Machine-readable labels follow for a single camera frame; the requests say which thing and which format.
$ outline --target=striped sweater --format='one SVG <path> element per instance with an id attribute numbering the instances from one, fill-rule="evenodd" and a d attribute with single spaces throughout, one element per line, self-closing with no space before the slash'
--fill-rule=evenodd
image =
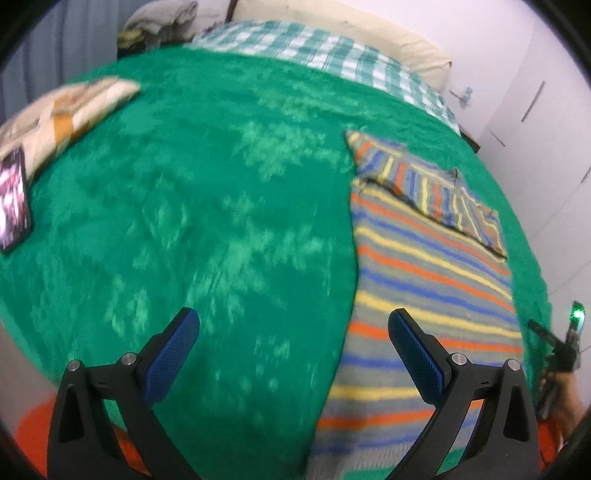
<path id="1" fill-rule="evenodd" d="M 441 171 L 396 142 L 346 137 L 358 169 L 350 196 L 358 286 L 308 479 L 393 467 L 433 412 L 388 339 L 392 310 L 406 308 L 448 351 L 474 363 L 522 356 L 497 213 L 457 170 Z M 466 444 L 478 406 L 454 448 Z"/>

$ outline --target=bedside table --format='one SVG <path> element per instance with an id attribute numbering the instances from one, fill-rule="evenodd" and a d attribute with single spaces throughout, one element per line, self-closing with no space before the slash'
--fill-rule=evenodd
<path id="1" fill-rule="evenodd" d="M 476 140 L 474 140 L 470 135 L 468 135 L 468 133 L 462 128 L 461 125 L 460 135 L 464 140 L 466 140 L 466 143 L 470 145 L 470 148 L 474 151 L 474 153 L 478 153 L 478 151 L 480 150 L 480 145 L 476 142 Z"/>

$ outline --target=green and white checkered sheet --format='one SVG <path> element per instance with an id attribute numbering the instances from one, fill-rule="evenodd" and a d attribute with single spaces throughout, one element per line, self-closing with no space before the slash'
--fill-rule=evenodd
<path id="1" fill-rule="evenodd" d="M 231 22 L 197 37 L 191 48 L 293 61 L 369 85 L 460 129 L 443 98 L 420 76 L 375 48 L 294 22 Z"/>

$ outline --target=beige headboard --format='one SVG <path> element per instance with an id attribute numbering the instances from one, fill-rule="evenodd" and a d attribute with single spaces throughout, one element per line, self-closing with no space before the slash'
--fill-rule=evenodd
<path id="1" fill-rule="evenodd" d="M 406 65 L 439 92 L 452 66 L 443 52 L 419 35 L 335 0 L 238 0 L 232 20 L 298 22 L 352 38 Z"/>

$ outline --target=blue gripper pad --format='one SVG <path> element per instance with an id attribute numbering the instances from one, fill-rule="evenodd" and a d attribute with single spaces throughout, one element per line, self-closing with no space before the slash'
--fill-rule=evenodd
<path id="1" fill-rule="evenodd" d="M 388 319 L 388 333 L 423 401 L 436 407 L 443 404 L 443 372 L 396 310 Z"/>
<path id="2" fill-rule="evenodd" d="M 165 399 L 198 336 L 199 316 L 187 309 L 184 319 L 146 370 L 143 392 L 148 408 Z"/>

